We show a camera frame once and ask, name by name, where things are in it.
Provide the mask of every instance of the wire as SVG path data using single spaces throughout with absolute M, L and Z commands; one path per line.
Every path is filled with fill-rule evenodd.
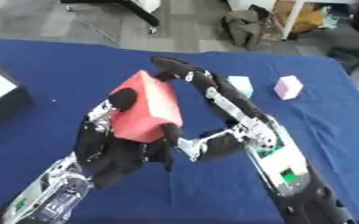
M 120 46 L 120 44 L 118 43 L 118 41 L 117 41 L 116 39 L 110 37 L 110 35 L 107 34 L 105 31 L 94 27 L 92 24 L 90 24 L 90 23 L 87 22 L 87 21 L 81 20 L 81 22 L 82 22 L 84 25 L 86 25 L 86 26 L 90 27 L 91 29 L 95 30 L 96 32 L 100 32 L 101 35 L 103 35 L 104 37 L 106 37 L 107 39 L 109 39 L 111 42 L 113 42 L 114 44 L 116 44 L 117 47 L 121 48 L 121 46 Z
M 107 38 L 108 40 L 110 40 L 111 42 L 113 42 L 118 48 L 122 48 L 122 47 L 120 46 L 119 42 L 118 42 L 115 38 L 111 37 L 111 36 L 110 36 L 109 34 L 107 34 L 105 31 L 103 31 L 103 30 L 101 30 L 101 29 L 99 29 L 99 28 L 96 28 L 95 26 L 93 26 L 93 25 L 90 24 L 89 22 L 83 20 L 83 19 L 78 15 L 78 13 L 76 13 L 75 11 L 73 11 L 70 7 L 69 7 L 69 10 L 67 10 L 67 11 L 68 11 L 68 12 L 72 12 L 74 15 L 76 15 L 76 17 L 79 18 L 80 21 L 81 21 L 84 25 L 88 26 L 89 28 L 93 29 L 93 30 L 96 31 L 96 32 L 101 33 L 101 35 L 103 35 L 105 38 Z

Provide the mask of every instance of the red foam block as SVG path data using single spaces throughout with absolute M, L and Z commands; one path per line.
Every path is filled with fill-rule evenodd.
M 146 71 L 138 71 L 112 94 L 122 88 L 133 88 L 137 100 L 130 109 L 112 116 L 116 137 L 150 143 L 163 136 L 160 124 L 182 126 L 180 108 L 170 85 L 151 77 Z

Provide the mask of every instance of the robotic arm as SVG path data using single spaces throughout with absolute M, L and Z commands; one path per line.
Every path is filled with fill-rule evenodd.
M 152 62 L 164 70 L 156 78 L 192 83 L 227 128 L 187 140 L 178 127 L 165 124 L 161 126 L 165 137 L 154 143 L 115 138 L 110 122 L 113 110 L 124 111 L 137 98 L 132 89 L 116 92 L 83 118 L 73 153 L 0 207 L 0 224 L 65 223 L 90 189 L 110 186 L 141 169 L 143 161 L 163 162 L 170 171 L 169 146 L 178 147 L 192 161 L 246 151 L 286 224 L 356 223 L 273 117 L 215 73 L 177 59 L 154 57 Z
M 162 81 L 192 83 L 228 128 L 213 135 L 176 144 L 192 161 L 241 147 L 257 169 L 265 190 L 287 224 L 355 224 L 348 209 L 320 177 L 285 128 L 262 113 L 246 96 L 217 74 L 177 59 L 155 57 Z

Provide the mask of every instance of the gray floor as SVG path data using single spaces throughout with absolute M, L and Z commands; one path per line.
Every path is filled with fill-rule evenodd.
M 229 10 L 220 0 L 162 0 L 161 8 L 154 12 L 162 25 L 154 35 L 147 33 L 144 21 L 118 5 L 79 5 L 74 13 L 66 12 L 58 0 L 0 0 L 0 5 L 2 39 L 94 43 L 166 52 L 243 51 L 216 31 L 219 18 Z M 331 43 L 358 47 L 359 34 L 342 24 L 332 31 L 312 31 L 295 42 L 263 42 L 259 51 L 325 56 Z M 354 77 L 359 86 L 359 70 Z

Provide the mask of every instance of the white cube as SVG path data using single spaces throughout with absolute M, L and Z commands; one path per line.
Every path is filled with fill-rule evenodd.
M 229 76 L 229 83 L 238 89 L 241 93 L 250 98 L 253 94 L 253 87 L 251 86 L 249 77 L 246 76 Z
M 290 100 L 297 97 L 303 87 L 295 75 L 290 75 L 280 78 L 274 89 L 280 99 Z

